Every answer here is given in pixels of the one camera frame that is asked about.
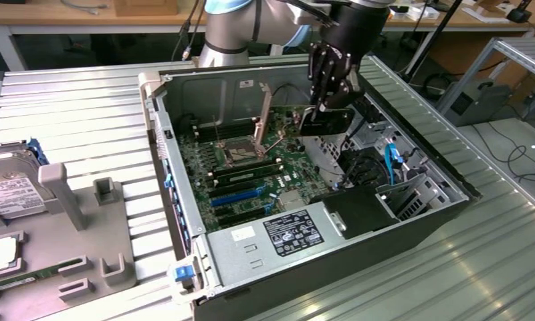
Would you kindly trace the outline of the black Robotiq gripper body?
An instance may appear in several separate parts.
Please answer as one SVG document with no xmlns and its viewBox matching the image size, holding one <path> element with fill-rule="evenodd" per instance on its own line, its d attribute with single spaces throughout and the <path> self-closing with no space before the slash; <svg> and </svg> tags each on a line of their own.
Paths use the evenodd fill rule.
<svg viewBox="0 0 535 321">
<path fill-rule="evenodd" d="M 372 49 L 388 19 L 388 6 L 388 2 L 331 3 L 333 23 L 323 26 L 319 34 L 325 57 L 340 73 L 359 66 Z"/>
</svg>

